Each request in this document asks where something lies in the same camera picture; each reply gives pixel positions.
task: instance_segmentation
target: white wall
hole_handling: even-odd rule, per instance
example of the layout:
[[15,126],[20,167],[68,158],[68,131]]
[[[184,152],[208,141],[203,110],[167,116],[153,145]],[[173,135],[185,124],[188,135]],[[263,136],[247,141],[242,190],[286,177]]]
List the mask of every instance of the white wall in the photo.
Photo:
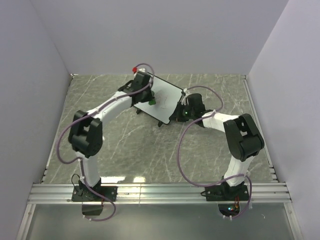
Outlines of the white wall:
[[288,0],[31,0],[70,73],[248,74]]
[[0,1],[0,239],[16,238],[46,166],[69,75],[28,0]]
[[320,2],[289,0],[248,82],[306,240],[319,239]]

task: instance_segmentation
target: marble surface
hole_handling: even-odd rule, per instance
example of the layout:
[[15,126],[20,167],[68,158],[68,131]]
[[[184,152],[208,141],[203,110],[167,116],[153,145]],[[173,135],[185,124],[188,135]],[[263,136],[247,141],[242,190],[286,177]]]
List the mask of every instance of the marble surface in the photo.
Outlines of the marble surface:
[[[241,115],[252,113],[245,86],[240,75],[216,74],[158,74],[181,88],[205,85],[215,89],[223,98],[221,113]],[[62,113],[58,132],[72,122],[78,110],[88,111],[110,98],[118,87],[132,75],[78,75],[72,80]],[[202,94],[207,109],[220,105],[217,97],[206,89],[191,90]],[[98,155],[98,167],[103,182],[167,183],[184,182],[177,167],[177,145],[187,123],[171,122],[157,126],[157,120],[135,108],[122,112],[103,129],[104,142]],[[65,160],[75,157],[67,136],[61,143]],[[193,181],[217,181],[226,172],[231,154],[224,133],[214,129],[192,126],[181,146],[181,165]],[[61,164],[54,151],[45,184],[66,184],[73,173],[80,173],[77,163]],[[270,182],[272,177],[264,151],[253,160],[249,176],[254,182]]]

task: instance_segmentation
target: purple cable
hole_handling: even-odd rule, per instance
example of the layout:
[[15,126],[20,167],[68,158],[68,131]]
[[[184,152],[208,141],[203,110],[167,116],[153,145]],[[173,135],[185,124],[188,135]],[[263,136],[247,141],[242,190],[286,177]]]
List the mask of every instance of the purple cable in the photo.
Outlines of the purple cable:
[[[149,86],[152,86],[152,84],[153,84],[153,82],[154,82],[154,78],[155,78],[155,71],[154,71],[153,67],[150,66],[150,65],[147,64],[147,63],[139,63],[139,64],[136,65],[135,67],[138,68],[138,67],[141,66],[141,65],[148,66],[148,67],[151,69],[151,72],[152,72],[151,80],[150,80],[150,82],[149,82],[146,86],[144,86],[143,88],[139,89],[138,91],[134,91],[134,92],[131,92],[131,93],[128,93],[128,94],[124,94],[124,95],[121,95],[121,96],[119,96],[119,97],[117,97],[117,98],[113,98],[113,99],[111,99],[110,101],[107,101],[107,102],[106,102],[105,104],[103,104],[97,111],[92,112],[92,113],[90,113],[90,114],[88,114],[88,115],[86,115],[86,116],[84,116],[84,117],[81,117],[81,118],[73,121],[70,125],[68,125],[68,126],[62,131],[62,133],[60,134],[60,136],[59,136],[58,139],[57,139],[56,147],[55,147],[55,148],[56,148],[57,158],[59,159],[59,161],[60,161],[61,163],[63,163],[63,164],[72,164],[72,163],[74,163],[76,160],[83,160],[82,157],[79,157],[79,156],[78,156],[78,157],[74,158],[74,159],[71,160],[71,161],[65,161],[65,160],[62,159],[62,157],[61,157],[61,155],[60,155],[60,144],[61,144],[61,141],[62,141],[63,136],[66,134],[66,132],[68,131],[69,128],[71,128],[71,127],[74,126],[75,124],[81,122],[82,120],[85,120],[85,119],[87,119],[87,118],[90,118],[90,117],[93,117],[93,116],[97,115],[102,109],[104,109],[104,108],[107,107],[109,104],[113,103],[114,101],[116,101],[116,100],[118,100],[118,99],[122,99],[122,98],[128,97],[128,96],[131,96],[131,95],[134,95],[134,94],[138,94],[138,93],[146,90]],[[89,186],[89,184],[88,184],[88,182],[87,182],[87,180],[86,180],[85,171],[84,171],[84,166],[83,166],[83,162],[82,162],[82,161],[80,161],[80,168],[81,168],[81,174],[82,174],[82,176],[84,177],[84,179],[83,179],[84,184],[85,184],[85,186],[89,189],[89,191],[92,192],[93,194],[95,194],[96,196],[98,196],[98,197],[106,200],[107,202],[109,202],[109,203],[111,203],[111,204],[113,205],[113,212],[112,212],[112,214],[111,214],[110,216],[106,217],[106,218],[102,218],[102,219],[92,219],[92,218],[89,218],[89,217],[87,217],[87,216],[86,216],[85,218],[86,218],[86,219],[89,219],[89,220],[91,220],[91,221],[94,221],[94,222],[102,222],[102,221],[105,221],[105,220],[108,220],[108,219],[112,218],[112,217],[115,215],[115,213],[116,213],[116,209],[117,209],[116,205],[115,205],[109,198],[107,198],[107,197],[105,197],[105,196],[97,193],[96,191],[94,191],[94,190]]]
[[178,165],[178,168],[179,168],[179,171],[182,175],[182,177],[190,184],[196,186],[196,187],[201,187],[201,188],[207,188],[207,187],[212,187],[212,186],[215,186],[215,185],[218,185],[218,184],[221,184],[223,182],[226,182],[227,180],[230,180],[230,179],[233,179],[233,178],[237,178],[237,177],[245,177],[249,180],[249,183],[250,183],[250,193],[249,193],[249,200],[248,202],[246,203],[244,209],[236,216],[234,216],[233,218],[238,218],[239,216],[241,216],[249,207],[249,204],[250,204],[250,201],[251,201],[251,196],[252,196],[252,182],[251,182],[251,179],[245,175],[245,174],[237,174],[237,175],[233,175],[233,176],[230,176],[230,177],[227,177],[223,180],[220,180],[220,181],[217,181],[215,183],[210,183],[210,184],[199,184],[199,183],[196,183],[196,182],[193,182],[191,181],[190,179],[187,178],[187,176],[185,175],[184,171],[182,170],[182,167],[181,167],[181,164],[180,164],[180,147],[181,147],[181,143],[182,143],[182,140],[187,132],[187,130],[195,123],[203,120],[203,119],[207,119],[207,118],[211,118],[213,117],[217,111],[220,111],[223,107],[224,107],[224,101],[223,99],[218,95],[218,93],[216,91],[214,91],[212,88],[210,87],[207,87],[207,86],[200,86],[200,85],[197,85],[197,86],[192,86],[192,87],[189,87],[187,90],[190,90],[190,89],[194,89],[194,88],[204,88],[204,89],[208,89],[210,90],[211,92],[213,92],[218,98],[219,100],[221,101],[221,106],[219,108],[217,108],[216,110],[214,110],[212,112],[211,115],[208,115],[208,116],[204,116],[204,117],[200,117],[194,121],[192,121],[186,128],[185,130],[183,131],[181,137],[180,137],[180,140],[179,140],[179,143],[178,143],[178,148],[177,148],[177,154],[176,154],[176,162],[177,162],[177,165]]

